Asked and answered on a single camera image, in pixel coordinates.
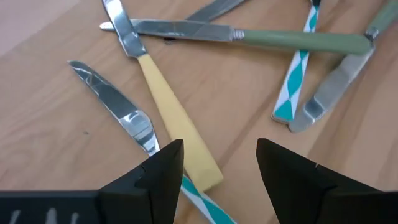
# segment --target knife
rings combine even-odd
[[[177,39],[240,42],[258,47],[288,47],[341,54],[364,54],[371,48],[370,41],[359,34],[242,30],[196,21],[131,19],[131,22],[139,34]],[[106,31],[114,30],[110,22],[104,22],[99,27]]]
[[[397,19],[398,1],[389,1],[368,26],[365,36],[373,42],[376,37]],[[334,107],[349,85],[359,75],[372,56],[374,47],[363,55],[347,55],[321,83],[315,94],[297,112],[289,129],[296,133],[306,130]]]
[[[304,25],[304,32],[315,32],[317,26],[320,0],[311,2],[312,6]],[[274,112],[271,115],[272,119],[281,123],[288,123],[294,119],[309,57],[310,52],[306,50],[294,52],[292,62],[280,89]]]
[[[205,7],[197,10],[191,16],[188,16],[185,20],[188,21],[199,21],[199,22],[211,22],[217,17],[229,12],[236,6],[242,4],[247,0],[214,0],[212,3]],[[170,44],[174,38],[165,38],[168,44]]]
[[[103,4],[125,53],[138,59],[170,137],[184,140],[184,168],[195,187],[204,192],[220,183],[223,180],[220,169],[187,112],[141,44],[120,0],[103,0]]]
[[[154,127],[149,117],[100,74],[77,60],[69,65],[81,80],[97,95],[98,99],[119,122],[133,140],[149,156],[160,151]],[[203,192],[199,192],[191,180],[183,175],[181,191],[212,223],[235,223],[235,221]]]

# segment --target wooden surface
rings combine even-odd
[[[132,17],[183,19],[210,0],[123,1]],[[363,33],[384,1],[323,1],[317,31]],[[302,30],[307,0],[250,0],[217,23]],[[0,1],[0,189],[93,189],[147,156],[67,60],[116,85],[169,142],[139,64],[115,34],[98,29],[100,0]],[[208,195],[239,223],[277,223],[255,158],[268,138],[381,190],[398,190],[398,24],[377,41],[365,71],[335,110],[292,134],[270,119],[292,52],[143,37],[224,173]],[[341,55],[312,54],[301,102]],[[176,223],[206,223],[181,195]]]

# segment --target black device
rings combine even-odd
[[[268,139],[257,142],[261,177],[280,224],[398,223],[398,192],[383,192]]]
[[[175,140],[99,190],[2,191],[1,224],[172,224],[183,172]]]

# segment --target teal and white striped handle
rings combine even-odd
[[[234,224],[236,223],[224,210],[222,210],[212,199],[204,193],[199,192],[191,180],[183,175],[181,191],[199,209],[212,224]]]
[[[315,32],[319,15],[319,4],[314,4],[314,2],[305,23],[304,32]],[[310,53],[306,50],[298,50],[294,53],[293,60],[290,63],[284,83],[280,89],[274,112],[272,113],[274,120],[282,123],[293,121],[309,56]]]

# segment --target yellow knife handle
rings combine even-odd
[[[184,168],[195,187],[204,192],[220,183],[223,175],[217,163],[150,55],[140,56],[138,62],[170,137],[184,140]]]

